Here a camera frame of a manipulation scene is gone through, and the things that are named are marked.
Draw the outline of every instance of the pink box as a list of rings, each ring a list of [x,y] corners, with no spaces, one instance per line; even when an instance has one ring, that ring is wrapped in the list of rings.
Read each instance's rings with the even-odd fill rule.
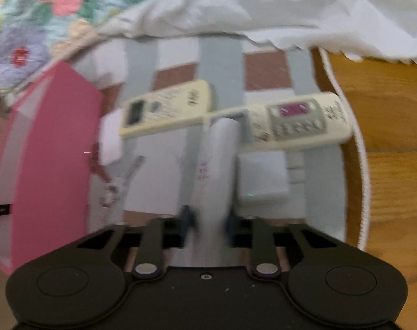
[[[45,72],[14,105],[0,144],[0,268],[86,234],[91,146],[102,94],[67,63]]]

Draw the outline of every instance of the metal screw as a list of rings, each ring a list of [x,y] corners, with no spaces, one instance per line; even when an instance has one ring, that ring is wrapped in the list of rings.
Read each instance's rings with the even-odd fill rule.
[[[153,274],[157,271],[157,266],[152,263],[141,263],[135,267],[138,274]]]
[[[278,267],[275,264],[272,263],[261,263],[256,267],[256,270],[260,273],[260,274],[274,274],[275,272],[277,272]]]

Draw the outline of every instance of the air conditioner remote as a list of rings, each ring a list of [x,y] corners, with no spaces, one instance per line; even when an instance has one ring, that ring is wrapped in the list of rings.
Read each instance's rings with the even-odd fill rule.
[[[225,117],[241,122],[243,151],[308,149],[340,144],[352,135],[348,112],[331,92],[212,112],[205,124]]]
[[[147,93],[124,103],[119,134],[137,137],[201,124],[211,106],[210,85],[201,79]]]

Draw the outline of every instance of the remote display screen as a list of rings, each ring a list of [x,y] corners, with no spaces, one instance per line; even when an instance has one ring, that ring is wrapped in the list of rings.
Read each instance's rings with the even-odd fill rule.
[[[131,126],[140,122],[141,115],[143,112],[144,101],[136,101],[131,104],[128,114],[128,123],[127,126]]]
[[[282,104],[279,106],[280,114],[284,117],[307,114],[309,111],[307,103]]]

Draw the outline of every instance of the floral blanket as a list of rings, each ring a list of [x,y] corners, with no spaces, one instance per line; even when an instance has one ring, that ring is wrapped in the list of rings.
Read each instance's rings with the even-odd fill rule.
[[[142,0],[0,0],[0,94]]]

